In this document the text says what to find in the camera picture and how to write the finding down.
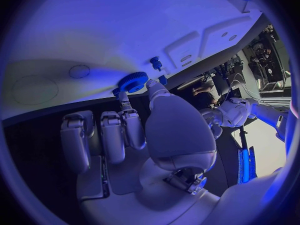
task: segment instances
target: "white robot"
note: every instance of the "white robot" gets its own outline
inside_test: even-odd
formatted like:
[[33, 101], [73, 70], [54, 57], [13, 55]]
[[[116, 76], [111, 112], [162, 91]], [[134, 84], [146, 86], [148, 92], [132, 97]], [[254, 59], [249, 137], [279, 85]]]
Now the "white robot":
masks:
[[[204, 189], [203, 174], [215, 163], [220, 126], [239, 127], [248, 117], [268, 117], [284, 139], [286, 114], [241, 98], [199, 112], [159, 82], [149, 80], [146, 86], [151, 115], [145, 135], [125, 92], [119, 94], [119, 113], [104, 112], [99, 121], [91, 111], [63, 119], [62, 145], [78, 174], [77, 199], [87, 220], [112, 225], [239, 224], [239, 218], [216, 214], [224, 210], [230, 215], [230, 208], [245, 202], [241, 193], [251, 194], [273, 180], [238, 185], [240, 192], [229, 188], [221, 199]], [[252, 198], [247, 209], [256, 209], [255, 202]]]

